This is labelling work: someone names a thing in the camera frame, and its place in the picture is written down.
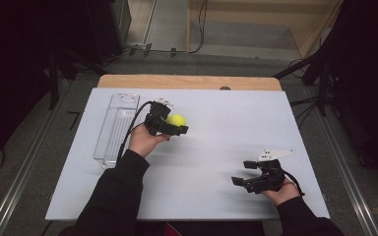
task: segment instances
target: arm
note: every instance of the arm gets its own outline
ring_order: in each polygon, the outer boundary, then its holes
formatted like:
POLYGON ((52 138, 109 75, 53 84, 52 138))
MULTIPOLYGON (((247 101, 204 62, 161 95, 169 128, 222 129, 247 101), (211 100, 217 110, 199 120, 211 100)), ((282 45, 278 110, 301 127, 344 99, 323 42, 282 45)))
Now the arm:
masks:
POLYGON ((343 232, 331 220, 317 217, 300 197, 296 186, 285 179, 278 191, 264 191, 276 205, 281 218, 283 235, 340 236, 343 232))
POLYGON ((167 139, 166 135, 151 136, 144 126, 134 130, 115 168, 105 170, 99 178, 73 235, 134 235, 143 176, 150 166, 145 157, 167 139))

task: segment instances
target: wooden table edge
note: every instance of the wooden table edge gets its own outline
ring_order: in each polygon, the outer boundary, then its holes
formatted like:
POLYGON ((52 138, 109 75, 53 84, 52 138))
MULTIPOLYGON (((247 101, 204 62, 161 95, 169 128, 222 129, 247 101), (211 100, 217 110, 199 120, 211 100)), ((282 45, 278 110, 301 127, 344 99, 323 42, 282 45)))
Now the wooden table edge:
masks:
POLYGON ((98 88, 282 90, 276 78, 176 75, 104 75, 98 88))

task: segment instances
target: hand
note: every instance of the hand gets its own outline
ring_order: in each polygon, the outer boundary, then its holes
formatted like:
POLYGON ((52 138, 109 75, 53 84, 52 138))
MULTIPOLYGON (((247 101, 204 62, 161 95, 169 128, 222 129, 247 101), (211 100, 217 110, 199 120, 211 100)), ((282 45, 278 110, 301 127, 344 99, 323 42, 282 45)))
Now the hand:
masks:
POLYGON ((170 135, 161 134, 152 136, 149 134, 145 125, 139 125, 131 133, 128 149, 146 158, 146 156, 148 156, 159 143, 168 139, 170 139, 170 135))
POLYGON ((300 196, 299 191, 296 189, 294 183, 287 178, 284 178, 282 187, 277 192, 268 190, 263 191, 262 194, 272 200, 276 207, 286 202, 287 200, 300 196))

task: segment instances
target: white mount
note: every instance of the white mount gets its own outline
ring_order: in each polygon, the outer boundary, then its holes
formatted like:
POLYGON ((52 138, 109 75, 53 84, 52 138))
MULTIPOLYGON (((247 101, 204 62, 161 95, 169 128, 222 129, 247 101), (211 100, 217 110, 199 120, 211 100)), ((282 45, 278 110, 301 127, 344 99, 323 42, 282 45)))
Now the white mount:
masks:
POLYGON ((264 149, 262 153, 257 157, 257 161, 271 161, 278 159, 282 156, 293 154, 294 151, 291 150, 270 150, 264 149))
POLYGON ((164 98, 158 98, 156 102, 161 103, 163 105, 173 106, 174 104, 172 102, 169 102, 168 100, 164 98))

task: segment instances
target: black curtain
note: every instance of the black curtain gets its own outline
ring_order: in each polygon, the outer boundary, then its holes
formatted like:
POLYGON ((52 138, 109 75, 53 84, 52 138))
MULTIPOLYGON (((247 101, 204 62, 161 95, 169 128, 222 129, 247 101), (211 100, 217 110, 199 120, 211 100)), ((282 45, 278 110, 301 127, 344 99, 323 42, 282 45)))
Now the black curtain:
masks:
POLYGON ((341 32, 325 60, 339 78, 334 89, 364 164, 378 167, 378 1, 346 0, 341 32))
POLYGON ((47 93, 37 1, 0 1, 0 150, 47 93))

